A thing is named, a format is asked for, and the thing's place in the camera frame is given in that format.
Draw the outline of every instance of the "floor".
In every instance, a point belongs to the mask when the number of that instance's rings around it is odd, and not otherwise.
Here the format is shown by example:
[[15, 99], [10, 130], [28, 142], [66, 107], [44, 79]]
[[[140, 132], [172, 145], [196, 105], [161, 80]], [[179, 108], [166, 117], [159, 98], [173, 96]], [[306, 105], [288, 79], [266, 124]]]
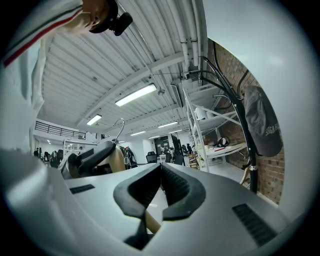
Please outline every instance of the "floor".
[[155, 218], [155, 220], [162, 225], [162, 212], [164, 209], [168, 208], [168, 203], [166, 199], [165, 193], [162, 191], [161, 188], [156, 192], [154, 198], [152, 199], [147, 211]]
[[234, 165], [232, 165], [228, 162], [223, 162], [220, 164], [209, 166], [209, 172], [211, 174], [216, 174], [216, 175], [220, 175], [220, 176], [229, 178], [229, 179], [234, 180], [236, 182], [240, 182], [243, 175], [244, 175], [243, 170], [241, 170], [238, 167], [235, 167]]

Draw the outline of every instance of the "desk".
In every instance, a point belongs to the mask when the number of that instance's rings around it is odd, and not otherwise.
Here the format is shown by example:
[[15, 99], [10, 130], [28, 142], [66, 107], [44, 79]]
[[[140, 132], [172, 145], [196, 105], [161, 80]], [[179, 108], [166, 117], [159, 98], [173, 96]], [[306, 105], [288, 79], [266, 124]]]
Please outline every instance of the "desk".
[[162, 163], [162, 157], [164, 157], [164, 161], [166, 161], [166, 155], [165, 155], [165, 154], [160, 154], [160, 155], [158, 155], [158, 157], [156, 158], [156, 159], [157, 159], [157, 162], [158, 162], [158, 158], [160, 158], [160, 163]]

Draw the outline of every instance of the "gray fairing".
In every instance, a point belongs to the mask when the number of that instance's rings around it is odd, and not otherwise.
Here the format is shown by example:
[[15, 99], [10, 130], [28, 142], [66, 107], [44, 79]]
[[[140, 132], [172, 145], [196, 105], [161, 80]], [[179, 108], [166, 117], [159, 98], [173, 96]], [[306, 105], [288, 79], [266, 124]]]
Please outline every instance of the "gray fairing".
[[[59, 170], [47, 168], [35, 157], [5, 150], [0, 154], [5, 201], [25, 233], [50, 255], [242, 255], [258, 245], [232, 210], [241, 204], [247, 204], [277, 234], [289, 224], [280, 211], [231, 179], [164, 164], [162, 170], [173, 168], [179, 176], [200, 182], [205, 199], [189, 217], [164, 221], [153, 239], [138, 250], [125, 241], [140, 232], [143, 220], [124, 214], [114, 190], [123, 181], [140, 179], [147, 169], [159, 170], [159, 164], [64, 180]], [[70, 191], [88, 184], [94, 188]]]

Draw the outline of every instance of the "headphones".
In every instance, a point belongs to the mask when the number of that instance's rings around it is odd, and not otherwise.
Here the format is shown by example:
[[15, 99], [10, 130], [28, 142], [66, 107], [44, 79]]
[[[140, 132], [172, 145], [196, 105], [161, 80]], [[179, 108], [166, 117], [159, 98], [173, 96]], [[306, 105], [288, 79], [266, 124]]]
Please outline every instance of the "headphones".
[[230, 144], [229, 137], [221, 137], [216, 143], [217, 148], [224, 148]]

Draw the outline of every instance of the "white pipe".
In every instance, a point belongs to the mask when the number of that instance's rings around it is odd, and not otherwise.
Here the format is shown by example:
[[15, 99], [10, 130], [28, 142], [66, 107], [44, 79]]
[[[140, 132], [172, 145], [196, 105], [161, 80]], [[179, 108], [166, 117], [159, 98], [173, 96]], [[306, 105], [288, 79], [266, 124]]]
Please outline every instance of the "white pipe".
[[197, 30], [196, 30], [194, 11], [192, 10], [190, 0], [183, 0], [182, 4], [185, 10], [186, 20], [188, 22], [190, 34], [191, 34], [193, 64], [197, 67], [199, 63], [199, 53], [198, 53], [198, 40], [197, 40]]
[[192, 0], [192, 6], [193, 6], [193, 12], [195, 17], [195, 26], [196, 26], [196, 37], [198, 39], [198, 55], [199, 55], [199, 61], [198, 61], [198, 70], [201, 69], [201, 35], [200, 35], [200, 20], [199, 20], [199, 12], [196, 4], [196, 0]]
[[180, 43], [182, 46], [182, 51], [183, 51], [183, 56], [184, 56], [184, 65], [183, 65], [183, 71], [188, 72], [189, 71], [189, 66], [190, 66], [190, 61], [189, 61], [189, 55], [188, 55], [188, 46], [187, 46], [187, 38], [186, 38], [186, 33], [184, 31], [184, 27], [182, 25], [180, 15], [176, 6], [176, 3], [174, 0], [167, 0], [169, 8], [172, 12], [173, 19], [176, 25], [176, 28], [178, 29], [178, 34], [180, 37]]

